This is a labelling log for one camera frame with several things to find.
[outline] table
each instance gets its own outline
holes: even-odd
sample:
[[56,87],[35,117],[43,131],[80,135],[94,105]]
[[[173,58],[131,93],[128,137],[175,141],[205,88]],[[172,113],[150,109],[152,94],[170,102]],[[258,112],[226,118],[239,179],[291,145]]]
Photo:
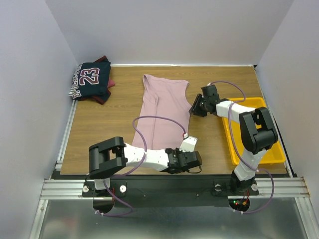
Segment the table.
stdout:
[[[89,146],[106,139],[122,136],[132,143],[132,120],[140,115],[144,87],[143,74],[190,82],[186,97],[190,104],[209,82],[227,80],[237,84],[247,97],[261,97],[262,93],[253,67],[112,67],[110,77],[116,86],[104,105],[86,100],[78,102],[69,135],[61,175],[84,175],[89,171]],[[221,98],[241,97],[228,84],[217,84]],[[222,119],[216,116],[190,117],[188,134],[198,138],[203,166],[201,174],[229,174],[231,163]],[[284,164],[263,165],[271,173],[286,173]],[[149,168],[139,168],[133,174],[163,174]]]

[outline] pink shirt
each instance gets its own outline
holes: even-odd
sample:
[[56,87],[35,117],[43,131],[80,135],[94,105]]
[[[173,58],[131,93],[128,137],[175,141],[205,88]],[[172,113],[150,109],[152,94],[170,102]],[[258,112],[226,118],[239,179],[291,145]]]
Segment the pink shirt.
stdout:
[[[185,92],[189,84],[185,80],[168,80],[151,75],[143,76],[144,95],[140,116],[161,116],[179,122],[188,131],[189,109]],[[183,130],[177,124],[155,118],[139,119],[137,128],[146,139],[148,149],[179,148]],[[143,148],[139,134],[135,132],[132,146]]]

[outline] pile of clothes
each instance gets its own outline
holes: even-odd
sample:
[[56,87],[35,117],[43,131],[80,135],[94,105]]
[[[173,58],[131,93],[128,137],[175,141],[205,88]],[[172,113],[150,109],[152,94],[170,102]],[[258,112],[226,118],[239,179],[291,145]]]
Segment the pile of clothes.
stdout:
[[106,56],[79,65],[73,75],[69,96],[74,100],[92,99],[104,104],[111,95],[108,88],[115,86],[110,79],[110,71],[111,63]]

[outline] white wall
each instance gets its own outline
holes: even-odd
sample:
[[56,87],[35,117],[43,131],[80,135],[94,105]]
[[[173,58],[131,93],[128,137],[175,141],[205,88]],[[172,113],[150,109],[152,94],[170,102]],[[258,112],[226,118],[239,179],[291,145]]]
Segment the white wall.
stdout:
[[258,67],[292,167],[304,176],[319,218],[319,1],[296,0]]
[[0,3],[0,238],[28,238],[77,62],[43,0]]
[[78,62],[257,64],[293,0],[46,0]]

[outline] yellow plastic basket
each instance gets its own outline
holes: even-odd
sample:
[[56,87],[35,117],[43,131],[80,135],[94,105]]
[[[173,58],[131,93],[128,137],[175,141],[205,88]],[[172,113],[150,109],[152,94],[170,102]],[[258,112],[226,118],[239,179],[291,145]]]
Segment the yellow plastic basket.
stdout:
[[[232,98],[230,99],[231,101],[239,101],[242,100],[243,98]],[[247,107],[254,107],[254,108],[258,108],[258,107],[266,107],[265,101],[263,98],[261,97],[252,97],[252,98],[246,98],[246,100],[244,102],[240,102],[238,103],[242,106],[247,106]],[[227,137],[227,142],[228,142],[228,147],[229,147],[229,151],[230,151],[230,156],[231,156],[231,161],[233,163],[233,165],[238,165],[240,159],[238,158],[238,156],[236,155],[235,149],[233,147],[233,143],[231,141],[231,137],[230,137],[230,132],[229,132],[229,127],[228,127],[228,119],[227,118],[222,118],[223,120],[223,124],[224,124],[224,128],[225,128],[225,133],[226,133],[226,137]],[[232,126],[232,130],[233,130],[233,134],[234,134],[234,139],[235,139],[235,143],[238,149],[238,152],[240,154],[243,153],[244,151],[244,145],[241,141],[241,134],[240,134],[240,126],[238,123],[232,121],[231,122],[231,126]],[[272,148],[270,150],[268,150],[268,152],[265,154],[265,156],[263,157],[263,159],[261,160],[260,163],[262,164],[266,164],[266,163],[283,163],[285,162],[285,155],[284,155],[284,151],[279,143],[279,141],[277,143],[275,143]]]

